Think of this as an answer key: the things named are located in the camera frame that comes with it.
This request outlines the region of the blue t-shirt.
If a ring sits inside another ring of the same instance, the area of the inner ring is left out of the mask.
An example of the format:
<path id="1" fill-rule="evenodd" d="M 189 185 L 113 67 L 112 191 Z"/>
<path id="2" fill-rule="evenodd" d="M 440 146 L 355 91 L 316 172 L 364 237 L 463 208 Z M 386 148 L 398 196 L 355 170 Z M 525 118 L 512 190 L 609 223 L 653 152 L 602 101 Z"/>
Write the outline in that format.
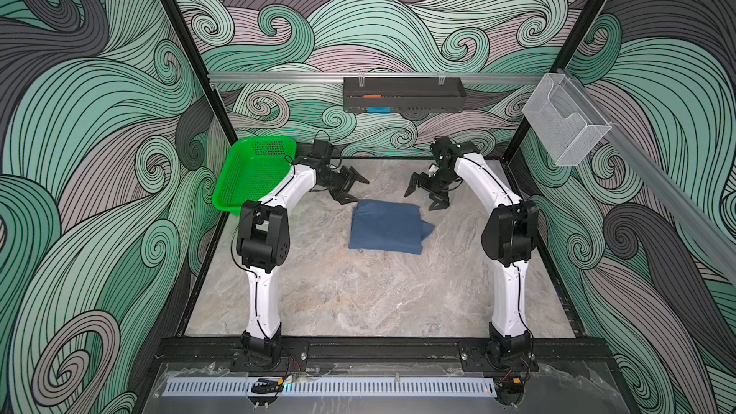
<path id="1" fill-rule="evenodd" d="M 423 242 L 434 229 L 422 219 L 417 205 L 360 200 L 353 212 L 348 247 L 421 255 Z"/>

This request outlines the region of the green plastic basket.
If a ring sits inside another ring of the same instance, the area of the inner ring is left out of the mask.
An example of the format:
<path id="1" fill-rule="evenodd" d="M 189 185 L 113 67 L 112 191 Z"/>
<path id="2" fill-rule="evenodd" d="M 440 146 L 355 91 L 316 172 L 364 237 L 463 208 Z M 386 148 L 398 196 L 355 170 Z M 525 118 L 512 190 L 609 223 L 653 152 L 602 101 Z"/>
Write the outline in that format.
<path id="1" fill-rule="evenodd" d="M 228 153 L 216 185 L 213 204 L 220 212 L 239 215 L 246 201 L 258 201 L 291 173 L 296 142 L 285 136 L 247 137 Z"/>

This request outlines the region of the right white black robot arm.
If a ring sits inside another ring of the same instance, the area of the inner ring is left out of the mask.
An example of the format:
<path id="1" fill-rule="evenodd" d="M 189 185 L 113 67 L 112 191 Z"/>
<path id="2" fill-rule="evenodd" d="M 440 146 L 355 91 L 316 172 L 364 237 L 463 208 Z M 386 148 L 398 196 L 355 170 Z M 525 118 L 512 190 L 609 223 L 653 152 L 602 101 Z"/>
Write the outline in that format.
<path id="1" fill-rule="evenodd" d="M 537 246 L 539 209 L 502 181 L 474 143 L 457 143 L 439 136 L 429 149 L 434 162 L 425 172 L 411 175 L 406 195 L 422 189 L 429 195 L 429 210 L 446 210 L 454 186 L 464 183 L 479 199 L 488 213 L 480 243 L 494 269 L 495 301 L 488 353 L 494 365 L 511 358 L 529 363 L 534 354 L 534 335 L 526 319 L 525 284 Z"/>

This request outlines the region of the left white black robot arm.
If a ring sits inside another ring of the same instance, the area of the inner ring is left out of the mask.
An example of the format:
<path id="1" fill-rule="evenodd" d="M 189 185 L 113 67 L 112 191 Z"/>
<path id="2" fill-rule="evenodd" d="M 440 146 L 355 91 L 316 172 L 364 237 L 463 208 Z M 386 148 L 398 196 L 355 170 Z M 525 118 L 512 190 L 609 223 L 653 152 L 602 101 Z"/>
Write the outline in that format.
<path id="1" fill-rule="evenodd" d="M 241 206 L 236 253 L 249 281 L 249 322 L 241 342 L 249 356 L 271 364 L 278 363 L 284 352 L 276 277 L 291 249 L 289 213 L 314 188 L 328 192 L 341 205 L 356 203 L 351 188 L 369 182 L 354 167 L 333 166 L 334 149 L 330 142 L 316 139 L 307 155 L 287 155 L 287 172 L 278 184 Z"/>

